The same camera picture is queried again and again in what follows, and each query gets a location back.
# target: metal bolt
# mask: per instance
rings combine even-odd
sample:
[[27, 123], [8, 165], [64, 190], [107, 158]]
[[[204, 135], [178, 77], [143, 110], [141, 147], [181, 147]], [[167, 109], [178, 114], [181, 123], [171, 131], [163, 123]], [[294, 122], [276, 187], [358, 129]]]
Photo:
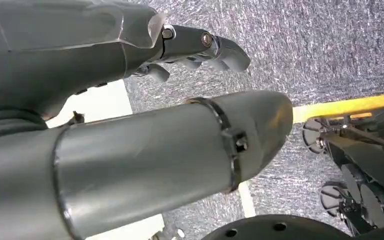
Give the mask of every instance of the metal bolt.
[[180, 228], [177, 230], [177, 235], [182, 239], [185, 238], [185, 232]]
[[211, 47], [211, 43], [213, 43], [213, 37], [208, 32], [204, 32], [201, 36], [201, 42], [204, 47], [209, 48]]
[[236, 146], [242, 147], [243, 150], [247, 150], [247, 148], [248, 148], [247, 140], [245, 138], [238, 139], [236, 141]]
[[162, 38], [163, 39], [172, 39], [173, 38], [173, 32], [168, 28], [162, 30]]
[[320, 137], [318, 137], [318, 138], [315, 140], [315, 144], [316, 144], [317, 147], [320, 148], [320, 149], [323, 149], [323, 148], [326, 146], [325, 141], [324, 141], [322, 138], [320, 138]]

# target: hose clamp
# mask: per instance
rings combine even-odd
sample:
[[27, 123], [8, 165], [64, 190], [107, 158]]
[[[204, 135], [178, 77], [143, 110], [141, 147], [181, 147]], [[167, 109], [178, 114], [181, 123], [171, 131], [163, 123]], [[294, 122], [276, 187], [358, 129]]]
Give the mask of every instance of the hose clamp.
[[230, 159], [230, 189], [227, 192], [234, 192], [238, 189], [239, 184], [242, 182], [239, 153], [247, 150], [248, 148], [246, 132], [240, 128], [232, 127], [227, 115], [222, 110], [222, 108], [209, 98], [195, 97], [188, 99], [186, 103], [200, 104], [207, 107], [211, 110], [218, 123], [220, 124], [223, 146]]

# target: black disc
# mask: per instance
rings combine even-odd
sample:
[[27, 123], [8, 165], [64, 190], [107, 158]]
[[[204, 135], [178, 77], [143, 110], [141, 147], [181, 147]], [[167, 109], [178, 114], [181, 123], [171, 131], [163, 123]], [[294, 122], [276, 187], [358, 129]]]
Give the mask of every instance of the black disc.
[[292, 215], [259, 215], [234, 221], [202, 240], [342, 240], [348, 235], [328, 224]]
[[340, 191], [347, 192], [348, 190], [342, 182], [334, 181], [327, 182], [320, 189], [321, 206], [332, 217], [338, 216], [339, 203], [344, 199]]
[[310, 118], [302, 127], [302, 139], [308, 149], [315, 154], [323, 153], [326, 148], [320, 145], [320, 130], [323, 128], [319, 118]]

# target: black wheel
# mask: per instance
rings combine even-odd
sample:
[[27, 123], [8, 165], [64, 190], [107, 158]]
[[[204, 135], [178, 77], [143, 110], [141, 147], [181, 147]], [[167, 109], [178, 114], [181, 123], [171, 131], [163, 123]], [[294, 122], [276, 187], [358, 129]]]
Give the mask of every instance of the black wheel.
[[324, 129], [321, 121], [320, 118], [310, 118], [302, 127], [302, 139], [308, 149], [315, 154], [325, 152], [326, 148], [325, 141], [320, 138], [320, 132]]
[[330, 181], [320, 189], [319, 197], [323, 209], [332, 217], [338, 217], [339, 204], [344, 200], [343, 194], [348, 189], [342, 182]]

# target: yellow floor tape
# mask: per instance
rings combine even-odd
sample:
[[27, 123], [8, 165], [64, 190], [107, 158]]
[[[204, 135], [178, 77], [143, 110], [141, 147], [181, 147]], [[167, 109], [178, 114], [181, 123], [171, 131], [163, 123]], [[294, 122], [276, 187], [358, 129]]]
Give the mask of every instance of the yellow floor tape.
[[384, 107], [384, 95], [296, 106], [293, 108], [293, 123], [305, 123], [309, 118], [319, 116], [362, 113], [382, 107]]

